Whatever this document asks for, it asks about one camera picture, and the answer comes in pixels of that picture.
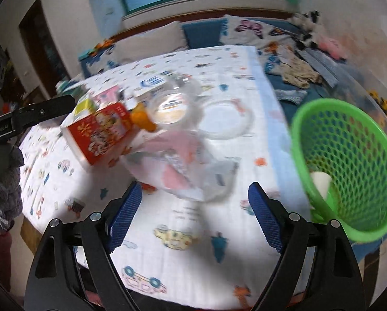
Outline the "left gloved hand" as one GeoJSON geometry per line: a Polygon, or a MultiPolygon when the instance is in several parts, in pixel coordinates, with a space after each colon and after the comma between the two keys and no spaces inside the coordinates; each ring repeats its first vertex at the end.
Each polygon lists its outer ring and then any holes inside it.
{"type": "Polygon", "coordinates": [[[0,145],[0,232],[8,232],[23,210],[20,168],[24,165],[21,150],[10,144],[0,145]]]}

